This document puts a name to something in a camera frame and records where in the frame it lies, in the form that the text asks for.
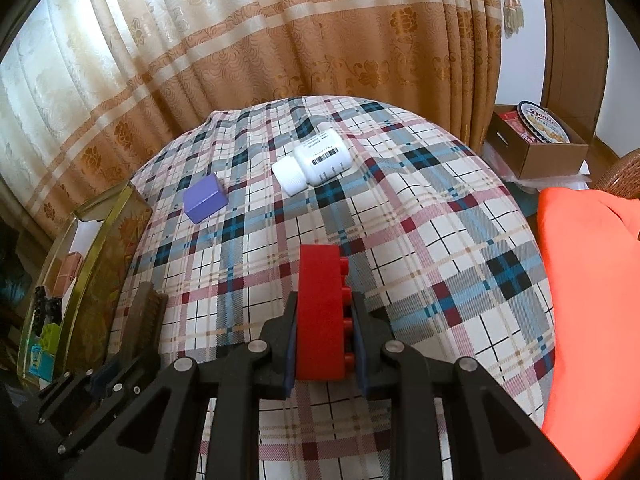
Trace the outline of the teal toy building block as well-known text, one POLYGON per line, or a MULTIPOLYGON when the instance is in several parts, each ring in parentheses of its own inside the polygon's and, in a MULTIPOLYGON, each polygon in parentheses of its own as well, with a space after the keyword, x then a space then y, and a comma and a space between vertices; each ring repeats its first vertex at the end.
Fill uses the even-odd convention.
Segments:
POLYGON ((54 356, 45 352, 40 344, 33 344, 30 347, 28 372, 34 377, 52 382, 54 371, 54 356))

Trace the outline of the red toy building block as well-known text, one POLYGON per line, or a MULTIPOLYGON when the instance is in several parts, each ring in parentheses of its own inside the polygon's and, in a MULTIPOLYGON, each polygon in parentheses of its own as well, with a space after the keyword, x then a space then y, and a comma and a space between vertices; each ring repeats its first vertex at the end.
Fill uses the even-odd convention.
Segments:
POLYGON ((346 285, 348 259, 334 245, 300 248, 296 301, 296 378, 340 382, 355 368, 348 338, 352 290, 346 285))

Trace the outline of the green soccer toy block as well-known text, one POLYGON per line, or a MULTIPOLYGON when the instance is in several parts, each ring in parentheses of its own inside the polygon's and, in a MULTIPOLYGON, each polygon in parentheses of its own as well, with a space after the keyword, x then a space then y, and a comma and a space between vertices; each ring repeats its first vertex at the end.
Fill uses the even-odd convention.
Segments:
POLYGON ((49 323, 43 327, 39 343, 44 352, 55 354, 60 343, 61 327, 56 323, 49 323))

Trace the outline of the copper pink rectangular box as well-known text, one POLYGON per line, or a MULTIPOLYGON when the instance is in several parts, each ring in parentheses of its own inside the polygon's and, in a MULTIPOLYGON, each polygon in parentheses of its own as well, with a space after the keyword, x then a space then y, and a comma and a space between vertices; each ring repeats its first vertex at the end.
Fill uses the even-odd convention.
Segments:
POLYGON ((52 289, 53 297, 62 298, 70 288, 73 280, 77 278, 79 269, 84 261, 84 257, 80 252, 70 252, 62 260, 61 266, 58 269, 58 275, 56 276, 54 286, 52 289))

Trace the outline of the gold metal tin tray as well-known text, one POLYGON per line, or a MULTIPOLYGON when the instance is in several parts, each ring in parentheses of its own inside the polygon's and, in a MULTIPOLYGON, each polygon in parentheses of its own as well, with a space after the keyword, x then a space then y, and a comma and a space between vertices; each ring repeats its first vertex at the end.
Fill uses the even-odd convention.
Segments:
MULTIPOLYGON (((63 223, 36 279, 48 297, 53 297, 58 269, 69 254, 77 222, 102 220, 103 226, 77 278, 62 297, 61 337, 58 351, 52 354, 52 379, 64 372, 97 370, 105 362, 119 296, 151 216, 151 206, 131 182, 124 181, 73 210, 63 223)), ((28 372, 30 347, 37 343, 32 332, 33 301, 34 298, 29 299, 16 372, 26 389, 37 391, 47 382, 28 372)))

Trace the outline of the purple cube block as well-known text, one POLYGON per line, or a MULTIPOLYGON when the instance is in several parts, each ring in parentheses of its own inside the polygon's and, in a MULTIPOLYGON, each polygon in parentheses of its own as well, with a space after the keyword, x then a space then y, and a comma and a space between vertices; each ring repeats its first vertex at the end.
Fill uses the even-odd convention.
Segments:
POLYGON ((199 224, 229 203, 228 196, 216 174, 209 174, 190 185, 183 194, 183 212, 199 224))

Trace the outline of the plaid tablecloth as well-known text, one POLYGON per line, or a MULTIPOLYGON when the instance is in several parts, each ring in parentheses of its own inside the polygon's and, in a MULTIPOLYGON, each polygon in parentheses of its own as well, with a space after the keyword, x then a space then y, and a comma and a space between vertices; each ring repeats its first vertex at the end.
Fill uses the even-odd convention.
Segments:
POLYGON ((165 363, 254 339, 297 287, 299 249, 340 248, 348 286, 432 359, 472 356, 534 422, 554 362, 552 301, 535 237, 500 179, 450 133, 399 107, 308 96, 220 110, 132 179, 152 208, 116 310, 117 349, 138 286, 168 298, 165 363), (288 196, 272 165, 335 129, 352 166, 288 196), (183 194, 216 174, 229 203, 199 224, 183 194))

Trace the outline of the orange red cushion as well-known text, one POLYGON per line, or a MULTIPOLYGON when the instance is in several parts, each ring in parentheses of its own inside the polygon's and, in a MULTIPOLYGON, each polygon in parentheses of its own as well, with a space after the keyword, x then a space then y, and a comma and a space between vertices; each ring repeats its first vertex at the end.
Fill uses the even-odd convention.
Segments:
POLYGON ((638 478, 638 200, 547 188, 537 222, 555 331, 542 430, 580 478, 638 478))

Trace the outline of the white pill bottle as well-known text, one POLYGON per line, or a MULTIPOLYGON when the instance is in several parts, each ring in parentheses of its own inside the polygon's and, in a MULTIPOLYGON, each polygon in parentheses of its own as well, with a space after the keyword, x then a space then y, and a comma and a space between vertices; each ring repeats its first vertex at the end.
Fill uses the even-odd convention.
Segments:
POLYGON ((308 186, 324 182, 349 170, 352 155, 341 135, 333 128, 322 130, 272 165, 272 173, 288 196, 303 192, 308 186))

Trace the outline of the wicker chair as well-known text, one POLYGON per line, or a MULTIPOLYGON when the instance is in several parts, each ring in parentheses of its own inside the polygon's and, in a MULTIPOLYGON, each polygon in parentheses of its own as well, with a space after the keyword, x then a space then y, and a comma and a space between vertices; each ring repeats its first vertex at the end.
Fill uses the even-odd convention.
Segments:
POLYGON ((590 155, 594 176, 590 188, 623 198, 638 198, 640 194, 640 154, 633 150, 623 157, 595 151, 590 155))

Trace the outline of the cardboard box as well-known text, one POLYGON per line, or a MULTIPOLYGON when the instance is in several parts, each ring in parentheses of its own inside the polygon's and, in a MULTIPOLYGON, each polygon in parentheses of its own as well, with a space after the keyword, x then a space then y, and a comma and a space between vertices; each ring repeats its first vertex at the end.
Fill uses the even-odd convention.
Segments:
POLYGON ((564 127, 570 136, 570 143, 541 142, 521 122, 516 105, 496 104, 494 107, 486 142, 495 149, 519 179, 578 174, 586 158, 588 144, 561 118, 551 110, 548 112, 564 127))

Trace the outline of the round cookie tin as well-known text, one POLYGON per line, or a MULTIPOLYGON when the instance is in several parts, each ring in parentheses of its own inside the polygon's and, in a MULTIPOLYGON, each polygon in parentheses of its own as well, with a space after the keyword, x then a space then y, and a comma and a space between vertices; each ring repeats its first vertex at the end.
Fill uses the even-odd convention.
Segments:
POLYGON ((521 122, 539 141, 554 144, 570 143, 570 136, 548 110, 533 102, 521 101, 516 106, 516 111, 521 122))

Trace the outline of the cream and orange curtain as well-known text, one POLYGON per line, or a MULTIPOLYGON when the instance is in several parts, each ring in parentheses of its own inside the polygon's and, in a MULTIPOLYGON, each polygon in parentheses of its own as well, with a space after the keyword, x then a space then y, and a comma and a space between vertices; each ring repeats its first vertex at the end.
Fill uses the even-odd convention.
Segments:
POLYGON ((1 207, 34 237, 215 110, 337 94, 471 148, 500 70, 500 0, 40 0, 1 62, 1 207))

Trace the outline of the curtain tassel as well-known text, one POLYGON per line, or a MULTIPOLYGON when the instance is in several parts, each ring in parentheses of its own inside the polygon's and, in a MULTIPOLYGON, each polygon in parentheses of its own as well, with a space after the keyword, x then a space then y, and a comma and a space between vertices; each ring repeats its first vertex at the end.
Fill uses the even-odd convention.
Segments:
POLYGON ((524 27, 524 10, 520 0, 503 0, 503 26, 506 38, 511 38, 524 27))

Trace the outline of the brown wooden door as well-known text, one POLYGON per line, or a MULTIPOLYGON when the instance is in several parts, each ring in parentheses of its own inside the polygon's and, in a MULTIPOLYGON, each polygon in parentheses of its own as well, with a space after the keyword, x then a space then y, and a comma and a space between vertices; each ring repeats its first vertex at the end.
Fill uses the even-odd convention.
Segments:
POLYGON ((541 104, 586 142, 596 131, 608 72, 605 0, 544 0, 541 104))

